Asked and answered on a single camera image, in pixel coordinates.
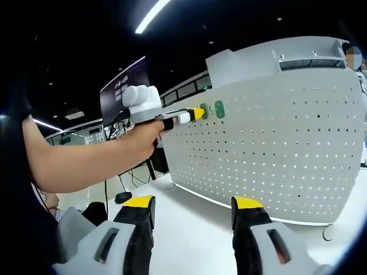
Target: hand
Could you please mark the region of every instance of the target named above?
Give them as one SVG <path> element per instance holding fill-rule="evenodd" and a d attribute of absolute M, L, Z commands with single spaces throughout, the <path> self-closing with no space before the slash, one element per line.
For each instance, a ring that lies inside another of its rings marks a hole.
<path fill-rule="evenodd" d="M 48 209 L 57 208 L 58 207 L 58 196 L 52 193 L 45 193 L 46 196 L 46 207 Z"/>
<path fill-rule="evenodd" d="M 154 121 L 136 125 L 126 135 L 130 149 L 135 152 L 150 152 L 153 153 L 153 143 L 164 129 L 164 124 L 161 121 Z"/>

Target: perforated metal panel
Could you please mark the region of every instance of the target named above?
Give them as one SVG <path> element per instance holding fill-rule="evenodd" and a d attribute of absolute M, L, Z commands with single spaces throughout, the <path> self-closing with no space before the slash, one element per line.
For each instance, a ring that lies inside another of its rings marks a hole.
<path fill-rule="evenodd" d="M 228 206 L 241 195 L 275 218 L 332 223 L 360 166 L 360 100 L 353 72 L 304 69 L 180 101 L 166 110 L 205 104 L 208 117 L 163 137 L 173 181 Z"/>

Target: sleeve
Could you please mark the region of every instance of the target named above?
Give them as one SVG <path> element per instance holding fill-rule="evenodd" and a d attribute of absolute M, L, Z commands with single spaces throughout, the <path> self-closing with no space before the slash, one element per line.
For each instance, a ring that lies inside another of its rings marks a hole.
<path fill-rule="evenodd" d="M 21 120 L 32 114 L 32 108 L 28 103 L 26 95 L 29 90 L 28 75 L 22 72 L 10 72 L 6 83 L 6 109 L 12 115 L 20 116 Z"/>

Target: computer screen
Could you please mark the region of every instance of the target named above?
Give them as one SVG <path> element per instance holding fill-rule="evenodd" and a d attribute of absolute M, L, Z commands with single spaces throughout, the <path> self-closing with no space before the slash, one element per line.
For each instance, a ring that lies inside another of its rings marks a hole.
<path fill-rule="evenodd" d="M 128 66 L 100 91 L 103 127 L 129 117 L 130 112 L 122 103 L 122 93 L 131 85 L 149 86 L 145 57 Z"/>

